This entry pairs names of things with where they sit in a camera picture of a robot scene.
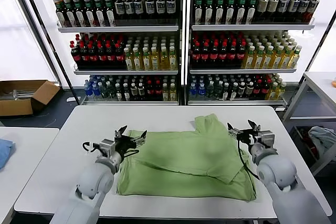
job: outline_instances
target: bottle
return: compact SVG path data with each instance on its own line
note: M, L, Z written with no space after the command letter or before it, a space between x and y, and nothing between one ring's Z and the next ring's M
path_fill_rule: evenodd
M176 87L174 83L170 84L169 94L170 94L170 100L176 101Z
M202 20L202 0L196 0L194 17L195 17L195 25L200 25Z
M152 47L151 48L152 50L152 57L151 57L151 60L152 60L152 67L153 67L153 70L159 70L159 65L160 65L160 62L159 62L159 54L156 50L156 47Z
M269 63L271 61L273 53L273 46L268 46L266 53L263 56L263 59L261 61L261 69L269 69Z
M294 54L290 57L289 63L287 65L287 68L290 69L294 69L296 66L296 63L298 62L299 58L300 58L300 51L301 51L302 47L301 46L297 46L294 50Z
M245 17L245 24L250 25L254 19L254 14L256 11L256 2L257 0L249 0L249 5L246 8L246 17Z
M278 83L277 82L273 82L272 88L269 89L269 91L267 92L267 94L265 96L265 100L274 100L275 99L275 94L276 94L277 86L278 86Z
M204 13L205 13L204 24L205 25L210 25L212 21L212 11L213 11L212 2L213 0L206 0L206 4L204 7Z
M237 5L237 11L235 15L236 25L240 25L243 23L244 13L245 13L245 0L239 0Z
M235 100L237 95L238 83L234 82L230 90L230 100Z
M241 63L242 69L251 69L254 55L254 46L250 46L247 53L244 56L243 62Z
M227 6L226 6L226 14L225 14L225 25L230 25L232 22L234 4L235 4L235 0L228 0Z
M170 69L170 61L169 56L167 55L167 48L161 48L161 55L160 55L160 68L161 70L169 70Z
M290 53L293 49L293 46L288 46L285 50L285 54L281 57L279 68L287 68L289 59L290 59Z
M261 61L263 60L264 49L264 46L259 46L257 53L253 56L253 61L251 64L253 69L260 69Z

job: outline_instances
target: yellow juice bottle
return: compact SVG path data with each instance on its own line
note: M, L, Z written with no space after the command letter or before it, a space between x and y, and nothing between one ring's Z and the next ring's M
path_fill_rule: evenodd
M263 59L261 61L261 69L269 69L269 63L271 61L272 53L273 46L268 46L265 55L262 57Z
M281 60L280 60L280 63L279 63L279 68L287 68L292 48L293 48L293 46L288 46L286 48L285 54L281 57Z
M254 54L255 47L250 46L245 53L243 62L241 64L242 69L251 69L251 64L253 61L253 54Z
M261 61L263 60L264 49L265 49L264 46L260 46L258 48L257 53L253 56L251 68L260 69Z

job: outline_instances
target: shelf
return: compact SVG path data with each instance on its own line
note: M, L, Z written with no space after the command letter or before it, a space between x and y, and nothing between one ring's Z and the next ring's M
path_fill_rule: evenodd
M104 75L151 75L151 74L178 74L178 70L169 70L169 71L127 71L127 70L78 70L75 69L73 73L77 76L84 76L88 74L93 74L96 76L104 76Z
M244 100L233 100L233 101L188 101L188 105L225 105L225 106L238 106L238 105L268 105L268 106L285 106L286 102L284 100L279 101L244 101Z
M129 33L142 31L178 31L178 26L113 26L113 27L65 27L61 33Z
M294 69L197 69L190 70L190 74L232 74L232 73L294 73Z

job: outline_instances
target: folded shirt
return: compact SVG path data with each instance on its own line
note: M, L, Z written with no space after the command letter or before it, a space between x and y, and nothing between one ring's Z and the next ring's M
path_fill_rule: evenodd
M243 168L237 141L214 114L196 117L195 124L194 132L148 132L139 153L121 165L118 193L254 200L254 181ZM244 152L243 160L248 165Z

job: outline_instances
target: white table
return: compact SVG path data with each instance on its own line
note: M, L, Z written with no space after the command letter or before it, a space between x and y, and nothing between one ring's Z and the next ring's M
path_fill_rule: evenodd
M0 138L15 143L15 151L0 169L0 223L9 223L13 205L59 129L0 127Z
M298 92L295 94L292 102L289 104L289 107L282 119L284 125L286 125L289 120L310 120L314 121L314 123L330 121L336 122L336 116L292 116L308 88L311 88L323 101L326 102L327 106L336 113L336 88L331 85L331 82L336 78L336 72L305 72L303 76L305 77L305 80L300 86ZM326 165L328 165L335 156L336 144L334 144L327 152L324 153L322 157L318 159L315 164L311 166L311 172L316 175Z
M239 129L248 128L247 119L250 119L261 124L262 129L273 131L276 135L275 148L294 162L303 184L315 194L326 214L332 214L326 198L286 129L275 111L268 106L77 106L36 168L14 208L18 212L54 213L67 200L83 169L95 161L97 154L86 154L82 149L81 145L85 141L113 139L114 130L124 125L134 130L193 131L191 122L194 118L211 113L215 113L224 124L230 122ZM229 198L120 196L116 194L116 184L100 208L102 217L276 218L271 198L259 181L256 181L257 199L252 202Z

